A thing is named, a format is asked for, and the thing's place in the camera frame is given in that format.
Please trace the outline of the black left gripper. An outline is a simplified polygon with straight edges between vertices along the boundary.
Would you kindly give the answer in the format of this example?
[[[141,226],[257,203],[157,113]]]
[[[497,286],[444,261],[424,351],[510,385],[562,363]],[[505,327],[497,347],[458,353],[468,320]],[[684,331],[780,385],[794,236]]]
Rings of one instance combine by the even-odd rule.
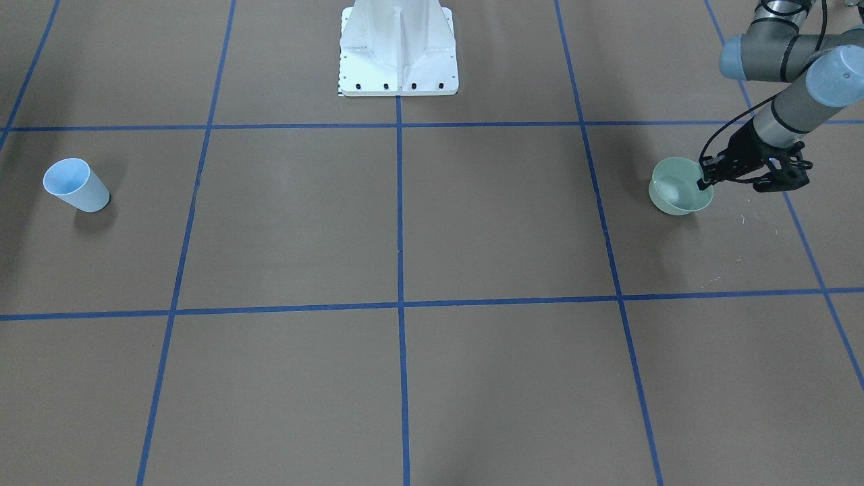
[[[722,151],[722,156],[700,156],[698,190],[706,190],[722,182],[750,184],[765,175],[768,169],[759,160],[759,149],[766,145],[774,146],[760,138],[754,119],[747,121],[729,138],[728,147]]]

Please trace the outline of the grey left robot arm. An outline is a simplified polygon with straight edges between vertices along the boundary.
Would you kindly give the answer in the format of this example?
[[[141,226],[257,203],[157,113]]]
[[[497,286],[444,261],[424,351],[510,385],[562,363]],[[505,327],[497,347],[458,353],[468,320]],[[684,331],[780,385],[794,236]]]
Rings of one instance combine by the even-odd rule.
[[[749,184],[757,192],[787,192],[809,183],[812,163],[803,138],[862,101],[862,27],[840,34],[802,34],[811,1],[761,1],[740,36],[723,44],[719,69],[728,79],[783,83],[746,113],[715,156],[701,151],[701,191]]]

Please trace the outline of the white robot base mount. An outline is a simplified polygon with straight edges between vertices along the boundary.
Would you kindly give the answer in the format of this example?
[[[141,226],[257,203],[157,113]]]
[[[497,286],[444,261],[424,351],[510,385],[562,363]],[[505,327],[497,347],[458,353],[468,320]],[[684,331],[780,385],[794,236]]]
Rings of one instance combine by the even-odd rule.
[[[337,93],[343,97],[456,95],[456,26],[438,1],[356,1],[340,14]]]

